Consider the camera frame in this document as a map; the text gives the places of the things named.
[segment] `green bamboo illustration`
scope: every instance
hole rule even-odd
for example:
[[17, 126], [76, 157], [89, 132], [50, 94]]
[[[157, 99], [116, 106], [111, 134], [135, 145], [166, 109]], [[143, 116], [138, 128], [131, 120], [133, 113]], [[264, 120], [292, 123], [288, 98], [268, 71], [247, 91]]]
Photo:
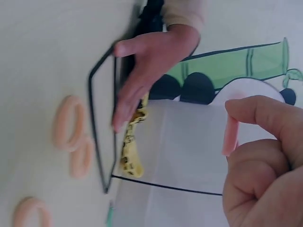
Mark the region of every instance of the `green bamboo illustration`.
[[283, 87], [289, 80], [303, 81], [303, 74], [297, 69], [288, 69], [289, 46], [286, 38], [274, 44], [265, 44], [217, 51], [184, 59], [168, 71], [182, 87], [191, 73], [202, 73], [220, 90], [230, 81], [250, 77], [267, 80], [285, 75]]

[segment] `pink play dough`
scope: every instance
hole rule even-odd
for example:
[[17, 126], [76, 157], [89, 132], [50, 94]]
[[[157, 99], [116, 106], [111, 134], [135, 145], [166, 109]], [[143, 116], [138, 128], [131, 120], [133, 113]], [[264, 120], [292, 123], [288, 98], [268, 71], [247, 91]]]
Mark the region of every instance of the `pink play dough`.
[[[70, 139], [68, 139], [68, 119], [70, 114], [75, 111], [76, 125], [75, 130]], [[58, 149], [73, 152], [84, 139], [85, 127], [85, 108], [77, 96], [67, 96], [60, 108], [58, 109], [56, 119], [54, 121], [53, 143]]]
[[222, 154], [229, 156], [238, 147], [239, 122], [228, 116], [225, 128]]
[[24, 199], [16, 208], [14, 213], [14, 227], [25, 227], [27, 217], [37, 209], [41, 217], [41, 227], [51, 227], [52, 220], [49, 211], [43, 201], [29, 197]]
[[81, 178], [88, 173], [94, 148], [92, 138], [85, 136], [83, 143], [70, 154], [70, 174], [72, 177]]

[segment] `black wire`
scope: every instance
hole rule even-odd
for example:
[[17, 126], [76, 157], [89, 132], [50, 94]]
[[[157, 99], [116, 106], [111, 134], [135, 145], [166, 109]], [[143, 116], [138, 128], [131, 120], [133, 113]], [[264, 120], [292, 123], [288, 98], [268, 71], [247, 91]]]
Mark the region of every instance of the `black wire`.
[[[112, 54], [114, 49], [114, 46], [112, 45], [106, 53], [100, 58], [100, 60], [96, 63], [96, 65], [93, 67], [89, 74], [89, 79], [88, 79], [88, 92], [89, 92], [89, 110], [90, 110], [90, 119], [91, 119], [91, 127], [93, 131], [93, 137], [94, 137], [94, 142], [95, 142], [95, 149], [96, 149], [96, 156], [97, 156], [97, 163], [98, 163], [98, 168], [99, 168], [99, 174], [101, 178], [101, 183], [103, 186], [103, 192], [105, 194], [108, 194], [108, 190], [110, 188], [111, 182], [112, 182], [112, 173], [114, 171], [116, 161], [117, 161], [117, 147], [116, 147], [116, 134], [113, 131], [113, 148], [114, 148], [114, 163], [111, 168], [110, 172], [110, 178], [108, 180], [108, 183], [105, 182], [104, 174], [103, 174], [103, 167], [102, 167], [102, 162], [101, 162], [101, 154], [100, 154], [100, 149], [99, 149], [99, 143], [98, 143], [98, 133], [96, 129], [96, 121], [95, 121], [95, 115], [94, 115], [94, 98], [93, 98], [93, 77], [98, 71], [98, 69], [101, 67], [101, 65], [104, 63], [104, 61]], [[114, 58], [114, 107], [116, 105], [116, 58]]]
[[190, 189], [185, 189], [185, 188], [176, 188], [176, 187], [170, 187], [170, 186], [165, 186], [161, 184], [156, 184], [156, 183], [149, 183], [149, 182], [144, 182], [144, 181], [138, 181], [122, 176], [116, 176], [112, 175], [113, 178], [121, 179], [124, 181], [130, 181], [130, 182], [135, 182], [135, 183], [141, 183], [149, 186], [154, 186], [154, 187], [159, 187], [159, 188], [166, 188], [166, 189], [171, 189], [171, 190], [176, 190], [176, 191], [181, 191], [181, 192], [191, 192], [191, 193], [198, 193], [198, 194], [204, 194], [204, 195], [216, 195], [216, 196], [222, 196], [222, 194], [219, 193], [212, 193], [212, 192], [202, 192], [202, 191], [196, 191], [196, 190], [190, 190]]

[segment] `hand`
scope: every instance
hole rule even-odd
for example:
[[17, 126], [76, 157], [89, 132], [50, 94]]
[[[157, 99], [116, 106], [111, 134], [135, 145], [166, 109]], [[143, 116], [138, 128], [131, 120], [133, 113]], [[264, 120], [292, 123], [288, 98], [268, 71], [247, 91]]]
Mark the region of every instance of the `hand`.
[[223, 208], [230, 226], [303, 226], [303, 110], [263, 96], [225, 107], [277, 138], [243, 144], [228, 158]]
[[135, 54], [135, 67], [118, 94], [113, 127], [119, 132], [129, 121], [140, 99], [170, 68], [189, 56], [199, 41], [199, 33], [186, 25], [171, 25], [168, 32], [139, 35], [116, 44], [116, 57]]

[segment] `sleeve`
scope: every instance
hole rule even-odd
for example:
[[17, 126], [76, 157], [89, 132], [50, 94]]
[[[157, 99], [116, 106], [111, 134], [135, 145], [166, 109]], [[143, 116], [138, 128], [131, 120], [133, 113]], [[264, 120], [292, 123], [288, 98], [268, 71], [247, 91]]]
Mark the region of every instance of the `sleeve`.
[[205, 0], [165, 0], [162, 15], [166, 26], [183, 24], [202, 30]]

